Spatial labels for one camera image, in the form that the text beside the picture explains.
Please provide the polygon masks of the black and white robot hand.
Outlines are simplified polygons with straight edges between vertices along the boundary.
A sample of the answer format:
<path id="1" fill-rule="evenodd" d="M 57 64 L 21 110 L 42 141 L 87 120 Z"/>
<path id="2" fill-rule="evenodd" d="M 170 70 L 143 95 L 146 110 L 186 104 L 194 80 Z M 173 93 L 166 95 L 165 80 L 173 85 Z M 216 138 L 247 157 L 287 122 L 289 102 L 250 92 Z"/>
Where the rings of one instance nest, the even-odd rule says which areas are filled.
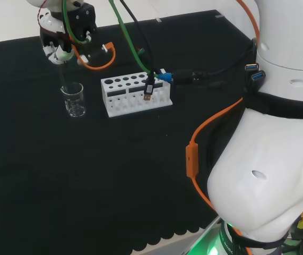
<path id="1" fill-rule="evenodd" d="M 45 56 L 55 65 L 62 65 L 75 55 L 73 44 L 80 42 L 79 55 L 89 63 L 91 47 L 97 30 L 94 7 L 84 1 L 30 1 L 46 13 L 38 13 L 40 40 Z"/>

